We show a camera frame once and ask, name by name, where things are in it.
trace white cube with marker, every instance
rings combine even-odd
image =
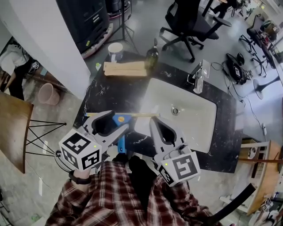
[[[196,152],[163,160],[157,170],[170,187],[190,180],[201,173]]]
[[[59,142],[66,160],[79,171],[84,171],[101,162],[102,147],[98,143],[71,129]]]

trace red plaid shirt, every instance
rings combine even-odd
[[[70,181],[65,183],[47,226],[198,226],[200,222],[182,216],[211,215],[207,207],[199,206],[187,182],[170,188],[161,175],[157,176],[145,213],[123,164],[105,162],[100,174],[91,177],[88,195]]]

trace wooden board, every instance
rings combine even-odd
[[[116,76],[147,76],[146,70],[106,70],[105,76],[116,75]]]
[[[281,151],[281,146],[279,146],[276,142],[270,141],[270,151],[269,151],[269,156],[268,159],[273,160],[278,159],[279,154]],[[266,171],[263,177],[263,181],[261,183],[261,186],[258,188],[259,191],[251,204],[251,208],[249,208],[249,211],[247,215],[250,215],[251,213],[254,213],[257,211],[261,204],[266,200],[264,198],[265,195],[271,194],[273,195],[273,192],[275,190],[275,186],[277,184],[277,181],[279,179],[279,172],[277,170],[277,163],[266,163]]]
[[[112,62],[104,62],[103,70],[144,70],[145,62],[137,61],[137,62],[129,62],[129,63],[112,63]]]
[[[0,150],[22,173],[32,109],[31,103],[0,92]]]

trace black pants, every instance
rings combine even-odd
[[[216,6],[214,9],[213,9],[213,12],[215,14],[219,13],[219,18],[224,18],[225,14],[226,14],[226,11],[227,9],[230,7],[231,5],[228,4],[228,3],[220,3],[218,6]]]
[[[17,67],[14,70],[16,74],[16,78],[9,86],[9,91],[10,91],[11,96],[24,100],[23,87],[22,87],[23,77],[29,71],[30,67],[31,67],[31,59],[29,59],[25,64]],[[3,92],[5,87],[6,87],[6,84],[2,84],[2,86],[0,87],[0,90]]]
[[[125,164],[128,158],[126,154],[119,153],[113,161]],[[129,174],[132,186],[146,212],[150,190],[157,175],[147,166],[146,162],[138,156],[133,156],[129,160],[129,168],[132,171],[132,173]]]

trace tripod stand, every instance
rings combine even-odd
[[[132,37],[130,36],[130,33],[127,29],[129,29],[130,31],[133,32],[134,34],[134,31],[132,29],[130,29],[126,24],[125,24],[125,0],[121,0],[121,5],[122,5],[122,24],[110,35],[109,38],[111,38],[118,30],[122,29],[122,38],[121,39],[116,39],[116,40],[113,40],[113,41],[109,41],[107,43],[113,43],[113,42],[116,42],[116,41],[126,41],[126,36],[125,36],[125,31],[127,32],[127,35],[129,36],[130,38],[130,41],[132,42],[132,45],[134,47],[134,49],[137,51],[137,53],[139,54],[138,52],[138,49],[136,48],[135,44],[134,44],[134,41],[132,39]]]

